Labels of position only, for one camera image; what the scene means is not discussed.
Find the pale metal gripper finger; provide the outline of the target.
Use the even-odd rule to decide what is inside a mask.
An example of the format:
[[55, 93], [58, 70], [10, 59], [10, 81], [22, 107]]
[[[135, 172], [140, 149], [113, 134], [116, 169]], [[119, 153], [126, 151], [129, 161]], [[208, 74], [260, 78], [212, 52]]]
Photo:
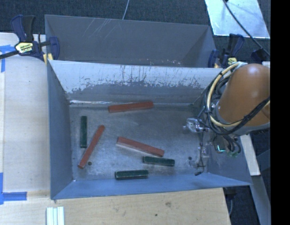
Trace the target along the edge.
[[208, 128], [203, 127], [199, 121], [195, 118], [188, 118], [186, 119], [186, 124], [183, 126], [183, 133], [203, 133], [207, 132]]
[[189, 159], [189, 165], [192, 168], [206, 168], [209, 154], [208, 154], [208, 144], [204, 140], [204, 135], [198, 135], [199, 141], [196, 145], [196, 157]]

